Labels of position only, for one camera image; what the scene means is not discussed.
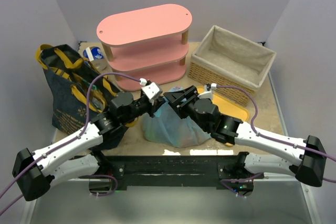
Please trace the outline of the blue plastic bag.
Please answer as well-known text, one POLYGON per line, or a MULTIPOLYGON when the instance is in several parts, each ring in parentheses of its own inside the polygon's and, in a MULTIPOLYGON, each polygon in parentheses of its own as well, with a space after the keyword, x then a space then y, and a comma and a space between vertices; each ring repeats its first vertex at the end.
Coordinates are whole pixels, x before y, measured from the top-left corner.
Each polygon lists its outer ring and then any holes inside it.
POLYGON ((177 148, 201 145, 211 138, 190 117, 181 119, 168 102, 160 106, 154 117, 143 115, 141 127, 146 140, 177 148))

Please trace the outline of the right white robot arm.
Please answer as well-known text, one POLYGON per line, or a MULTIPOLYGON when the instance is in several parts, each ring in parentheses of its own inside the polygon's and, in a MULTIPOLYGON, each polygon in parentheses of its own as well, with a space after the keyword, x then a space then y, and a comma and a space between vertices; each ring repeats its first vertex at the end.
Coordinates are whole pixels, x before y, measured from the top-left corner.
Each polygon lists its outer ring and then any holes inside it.
POLYGON ((164 97, 180 118, 191 118, 216 141, 267 152, 266 155, 246 155, 243 167, 251 174, 287 174, 306 185, 322 186, 327 155, 318 137, 288 137, 257 128, 253 122, 222 114, 210 98, 216 88, 218 85, 213 83, 208 91, 199 94, 197 88, 191 86, 166 92, 164 97))

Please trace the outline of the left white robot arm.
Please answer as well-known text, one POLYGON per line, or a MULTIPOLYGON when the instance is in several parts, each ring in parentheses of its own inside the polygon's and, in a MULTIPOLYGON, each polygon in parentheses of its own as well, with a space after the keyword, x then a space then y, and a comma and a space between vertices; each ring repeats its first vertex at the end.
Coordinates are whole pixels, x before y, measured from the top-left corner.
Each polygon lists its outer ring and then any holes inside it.
POLYGON ((148 114, 153 116, 163 105, 162 91, 146 86, 140 97, 119 92, 108 107, 66 138, 31 152, 25 148, 16 155, 13 178, 26 201, 35 200, 53 186, 72 178, 93 175, 101 166, 96 154, 75 158, 81 151, 103 143, 118 144, 128 123, 148 114))

